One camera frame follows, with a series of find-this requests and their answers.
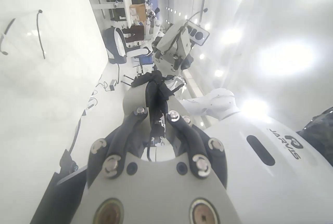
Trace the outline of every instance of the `white table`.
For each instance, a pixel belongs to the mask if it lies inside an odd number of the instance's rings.
[[[130,6],[132,5],[132,0],[123,0],[122,2],[106,2],[101,4],[92,4],[93,9],[125,9],[127,25],[130,28],[133,24],[133,19],[131,16]]]

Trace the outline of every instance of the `screw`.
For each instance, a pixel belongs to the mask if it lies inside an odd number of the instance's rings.
[[[192,160],[195,162],[195,165],[198,168],[199,176],[207,177],[210,174],[212,167],[207,157],[202,154],[196,154],[193,156]]]
[[[168,112],[168,115],[170,115],[170,118],[171,118],[172,122],[176,122],[180,118],[180,115],[177,111],[171,110],[171,111]]]
[[[184,116],[183,116],[183,119],[185,120],[185,122],[186,122],[187,124],[190,124],[190,123],[191,123],[191,119],[189,118],[189,116],[184,115]]]
[[[110,155],[103,163],[102,171],[107,178],[117,174],[118,161],[121,157],[117,154]]]
[[[144,107],[138,107],[138,108],[137,108],[137,113],[138,113],[139,115],[144,114],[144,113],[145,113],[145,108],[144,108]]]
[[[211,150],[215,149],[215,150],[224,151],[225,149],[221,141],[214,137],[208,140],[208,146]]]
[[[206,171],[208,168],[208,164],[207,164],[206,160],[204,160],[203,158],[200,158],[196,162],[196,167],[198,168],[199,171]]]
[[[91,146],[91,148],[90,148],[90,152],[91,152],[92,154],[97,154],[97,152],[98,152],[98,150],[99,150],[100,148],[105,148],[105,147],[106,147],[106,141],[105,141],[105,139],[100,138],[100,139],[96,140],[96,141],[92,144],[92,146]]]

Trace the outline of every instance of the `camouflage fabric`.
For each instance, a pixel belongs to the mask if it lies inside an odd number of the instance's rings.
[[[333,166],[333,107],[315,116],[298,134]]]

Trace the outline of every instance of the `jarvis logo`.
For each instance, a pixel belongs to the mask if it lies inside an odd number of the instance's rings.
[[[270,130],[280,141],[281,143],[288,149],[288,151],[293,155],[294,158],[301,159],[298,153],[294,150],[296,149],[303,149],[303,145],[296,140],[295,137],[292,136],[282,136],[280,135],[276,130],[271,130],[267,128],[267,130]]]

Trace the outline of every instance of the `brown box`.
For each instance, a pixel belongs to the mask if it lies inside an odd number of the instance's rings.
[[[130,5],[130,12],[133,21],[140,21],[145,24],[146,10],[145,3]]]

